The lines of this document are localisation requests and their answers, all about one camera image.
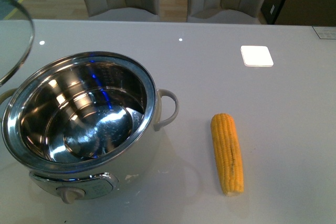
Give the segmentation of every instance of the glass lid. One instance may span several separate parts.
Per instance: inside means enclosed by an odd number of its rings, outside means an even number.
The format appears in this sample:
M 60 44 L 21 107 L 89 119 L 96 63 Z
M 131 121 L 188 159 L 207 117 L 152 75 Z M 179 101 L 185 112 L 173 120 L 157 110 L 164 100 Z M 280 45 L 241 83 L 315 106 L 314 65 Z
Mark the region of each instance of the glass lid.
M 0 0 L 0 87 L 26 60 L 33 37 L 28 11 L 15 0 Z

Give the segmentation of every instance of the pot rim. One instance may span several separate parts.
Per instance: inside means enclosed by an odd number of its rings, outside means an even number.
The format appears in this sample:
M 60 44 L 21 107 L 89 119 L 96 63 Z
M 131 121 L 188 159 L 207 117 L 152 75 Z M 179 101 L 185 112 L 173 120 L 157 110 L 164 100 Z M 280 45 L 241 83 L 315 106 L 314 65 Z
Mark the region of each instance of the pot rim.
M 76 61 L 85 62 L 88 60 L 111 59 L 109 63 L 116 63 L 118 66 L 127 68 L 135 73 L 145 86 L 147 103 L 143 119 L 137 130 L 132 133 L 122 144 L 109 153 L 100 157 L 89 159 L 77 163 L 57 163 L 49 161 L 33 153 L 24 143 L 20 133 L 20 123 L 18 115 L 22 111 L 24 101 L 29 97 L 29 89 L 35 89 L 41 83 L 36 82 L 37 79 L 45 81 L 50 80 L 53 71 L 56 73 L 60 69 L 70 64 L 76 64 Z M 4 117 L 2 121 L 2 135 L 4 143 L 11 153 L 24 166 L 42 173 L 49 174 L 72 174 L 85 172 L 106 164 L 117 158 L 119 155 L 128 150 L 139 138 L 143 135 L 144 131 L 150 126 L 157 107 L 157 93 L 155 83 L 149 72 L 137 61 L 114 52 L 106 51 L 89 51 L 73 54 L 55 60 L 48 65 L 45 65 L 30 77 L 28 77 L 16 90 L 6 106 Z

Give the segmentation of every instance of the corn on the cob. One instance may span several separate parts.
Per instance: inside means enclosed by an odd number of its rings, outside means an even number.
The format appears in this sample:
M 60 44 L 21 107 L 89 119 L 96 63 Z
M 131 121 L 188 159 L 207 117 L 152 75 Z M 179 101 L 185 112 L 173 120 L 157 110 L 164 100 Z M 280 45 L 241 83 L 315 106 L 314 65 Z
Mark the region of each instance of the corn on the cob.
M 222 191 L 236 196 L 244 191 L 243 163 L 233 118 L 217 114 L 211 120 L 217 172 Z

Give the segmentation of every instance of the white table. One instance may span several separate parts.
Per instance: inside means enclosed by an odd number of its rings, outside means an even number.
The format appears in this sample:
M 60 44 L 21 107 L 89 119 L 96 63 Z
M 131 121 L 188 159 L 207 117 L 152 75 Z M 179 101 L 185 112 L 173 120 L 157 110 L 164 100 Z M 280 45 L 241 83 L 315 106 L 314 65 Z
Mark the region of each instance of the white table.
M 139 61 L 181 107 L 142 179 L 73 205 L 37 187 L 0 141 L 1 223 L 336 223 L 336 40 L 312 27 L 34 22 L 31 54 L 1 92 L 55 59 L 101 50 Z M 246 67 L 242 45 L 267 46 L 274 66 Z M 164 100 L 163 117 L 172 106 Z M 209 128 L 222 112 L 244 163 L 234 198 L 221 192 Z

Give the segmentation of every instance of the stainless steel pot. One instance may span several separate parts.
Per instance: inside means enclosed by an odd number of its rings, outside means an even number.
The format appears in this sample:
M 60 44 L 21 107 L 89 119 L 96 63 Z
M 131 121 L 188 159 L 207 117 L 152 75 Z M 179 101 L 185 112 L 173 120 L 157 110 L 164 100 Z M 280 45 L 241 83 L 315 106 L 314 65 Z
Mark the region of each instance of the stainless steel pot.
M 163 96 L 174 100 L 175 111 L 160 121 Z M 176 96 L 157 90 L 138 62 L 85 52 L 43 67 L 15 91 L 3 138 L 38 186 L 71 203 L 141 175 L 160 143 L 160 128 L 176 118 L 178 107 Z

